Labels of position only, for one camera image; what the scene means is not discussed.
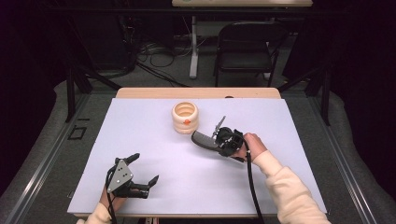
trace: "black chair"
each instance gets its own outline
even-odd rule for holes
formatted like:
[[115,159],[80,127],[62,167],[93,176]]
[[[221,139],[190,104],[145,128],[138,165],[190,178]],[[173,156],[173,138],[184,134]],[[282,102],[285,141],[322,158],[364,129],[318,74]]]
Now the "black chair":
[[270,73],[270,87],[278,49],[288,35],[289,31],[281,23],[273,21],[239,21],[226,25],[219,33],[214,71],[216,87],[219,72]]

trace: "person's arm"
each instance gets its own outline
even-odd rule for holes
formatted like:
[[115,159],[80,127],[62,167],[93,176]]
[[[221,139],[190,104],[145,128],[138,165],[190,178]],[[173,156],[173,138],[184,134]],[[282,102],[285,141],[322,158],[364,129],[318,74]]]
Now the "person's arm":
[[[253,163],[267,176],[265,183],[276,204],[277,217],[281,223],[330,223],[301,179],[272,155],[257,134],[246,133],[244,138]],[[238,157],[245,155],[245,147],[235,154]]]
[[[126,202],[126,198],[114,198],[113,194],[110,195],[114,212],[117,212],[122,205]],[[106,188],[103,188],[102,195],[99,203],[96,205],[95,210],[88,216],[87,221],[80,219],[76,224],[109,224],[111,223],[111,215],[108,213],[109,203],[106,194]]]

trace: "person's hand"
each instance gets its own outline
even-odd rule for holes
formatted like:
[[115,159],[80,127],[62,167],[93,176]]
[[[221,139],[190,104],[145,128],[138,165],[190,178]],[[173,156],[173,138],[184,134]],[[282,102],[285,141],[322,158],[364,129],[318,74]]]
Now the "person's hand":
[[[256,159],[256,157],[258,157],[264,151],[268,150],[267,147],[262,142],[262,140],[260,139],[260,137],[257,136],[257,134],[245,133],[244,138],[247,141],[248,148],[250,149],[250,155],[252,161],[254,161],[254,159]],[[240,157],[246,159],[246,155],[247,155],[247,148],[244,143],[242,147],[232,155],[232,157]]]
[[[110,199],[111,200],[114,199],[113,200],[114,212],[117,212],[124,205],[124,203],[127,200],[127,198],[114,197],[114,195],[112,193],[110,194]],[[100,197],[99,203],[104,205],[106,208],[108,208],[110,206],[110,204],[108,203],[108,199],[107,199],[106,187],[103,187],[102,196]]]

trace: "white sleeve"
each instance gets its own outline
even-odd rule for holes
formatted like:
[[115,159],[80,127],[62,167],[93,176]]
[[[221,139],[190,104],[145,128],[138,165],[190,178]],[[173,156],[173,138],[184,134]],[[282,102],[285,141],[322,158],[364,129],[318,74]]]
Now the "white sleeve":
[[101,203],[96,205],[95,210],[88,216],[87,221],[80,219],[76,224],[110,224],[111,216],[106,207]]
[[282,166],[270,151],[260,154],[253,163],[267,175],[265,183],[281,223],[330,223],[301,179],[289,167]]

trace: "white tabletop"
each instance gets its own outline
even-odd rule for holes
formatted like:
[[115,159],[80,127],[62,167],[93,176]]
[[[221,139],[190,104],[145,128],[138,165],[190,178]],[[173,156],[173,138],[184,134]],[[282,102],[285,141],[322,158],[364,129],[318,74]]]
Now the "white tabletop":
[[173,0],[174,7],[311,7],[311,0]]
[[[201,133],[211,135],[223,116],[227,118],[222,126],[257,133],[305,182],[326,212],[285,101],[260,98],[113,99],[67,212],[91,213],[114,159],[140,153],[129,165],[133,181],[147,184],[155,175],[160,178],[147,199],[129,199],[118,216],[255,217],[247,166],[200,148],[190,135],[174,131],[171,109],[186,100],[199,108]],[[253,178],[262,212],[276,214],[265,176],[256,166]]]

